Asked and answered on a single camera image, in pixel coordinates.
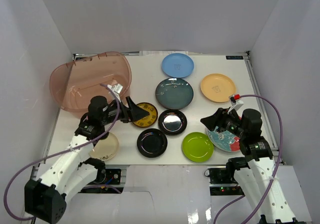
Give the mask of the red and teal flower plate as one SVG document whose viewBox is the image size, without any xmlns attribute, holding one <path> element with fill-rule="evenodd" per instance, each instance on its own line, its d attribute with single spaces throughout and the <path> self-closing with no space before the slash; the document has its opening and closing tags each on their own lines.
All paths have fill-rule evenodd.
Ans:
<svg viewBox="0 0 320 224">
<path fill-rule="evenodd" d="M 206 134 L 213 145 L 220 150 L 226 152 L 240 151 L 239 138 L 229 131 L 217 132 L 217 128 L 214 131 L 206 129 Z"/>
</svg>

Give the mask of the dark teal floral plate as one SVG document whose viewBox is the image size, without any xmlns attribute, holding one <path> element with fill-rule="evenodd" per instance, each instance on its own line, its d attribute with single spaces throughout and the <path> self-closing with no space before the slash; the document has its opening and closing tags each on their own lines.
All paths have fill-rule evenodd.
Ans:
<svg viewBox="0 0 320 224">
<path fill-rule="evenodd" d="M 194 91 L 184 79 L 167 78 L 157 85 L 155 96 L 158 103 L 164 108 L 180 110 L 191 103 Z"/>
</svg>

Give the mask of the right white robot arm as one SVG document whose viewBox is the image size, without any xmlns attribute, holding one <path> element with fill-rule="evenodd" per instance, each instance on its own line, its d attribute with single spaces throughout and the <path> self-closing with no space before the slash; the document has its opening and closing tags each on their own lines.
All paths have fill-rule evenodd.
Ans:
<svg viewBox="0 0 320 224">
<path fill-rule="evenodd" d="M 230 158 L 225 172 L 229 182 L 239 184 L 253 208 L 244 222 L 256 217 L 259 223 L 299 223 L 276 177 L 279 165 L 261 134 L 260 112 L 245 109 L 238 116 L 236 110 L 219 108 L 201 123 L 210 131 L 229 131 L 239 138 L 242 156 Z"/>
</svg>

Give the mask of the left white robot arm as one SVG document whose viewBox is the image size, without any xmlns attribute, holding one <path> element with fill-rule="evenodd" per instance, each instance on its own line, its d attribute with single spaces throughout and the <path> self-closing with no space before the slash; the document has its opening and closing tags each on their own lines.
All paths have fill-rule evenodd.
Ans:
<svg viewBox="0 0 320 224">
<path fill-rule="evenodd" d="M 57 223 L 63 216 L 67 202 L 90 182 L 105 179 L 105 163 L 92 158 L 90 152 L 99 139 L 106 139 L 105 126 L 116 121 L 135 122 L 149 115 L 130 97 L 124 105 L 120 100 L 107 102 L 106 97 L 95 96 L 90 100 L 88 112 L 80 120 L 68 148 L 38 180 L 25 185 L 25 211 L 48 223 Z"/>
</svg>

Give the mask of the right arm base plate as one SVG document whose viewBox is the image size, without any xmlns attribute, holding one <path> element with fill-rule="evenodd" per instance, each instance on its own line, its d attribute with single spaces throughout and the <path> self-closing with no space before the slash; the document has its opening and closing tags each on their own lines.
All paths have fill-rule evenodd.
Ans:
<svg viewBox="0 0 320 224">
<path fill-rule="evenodd" d="M 208 168 L 204 171 L 204 176 L 209 180 L 211 196 L 244 195 L 239 184 L 230 178 L 225 167 Z"/>
</svg>

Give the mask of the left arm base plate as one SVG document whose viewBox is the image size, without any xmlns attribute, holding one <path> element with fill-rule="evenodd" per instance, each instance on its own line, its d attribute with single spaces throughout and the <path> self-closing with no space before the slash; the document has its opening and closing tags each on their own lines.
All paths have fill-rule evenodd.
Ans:
<svg viewBox="0 0 320 224">
<path fill-rule="evenodd" d="M 94 181 L 87 184 L 85 188 L 106 187 L 107 185 L 118 185 L 121 183 L 121 169 L 99 170 Z"/>
</svg>

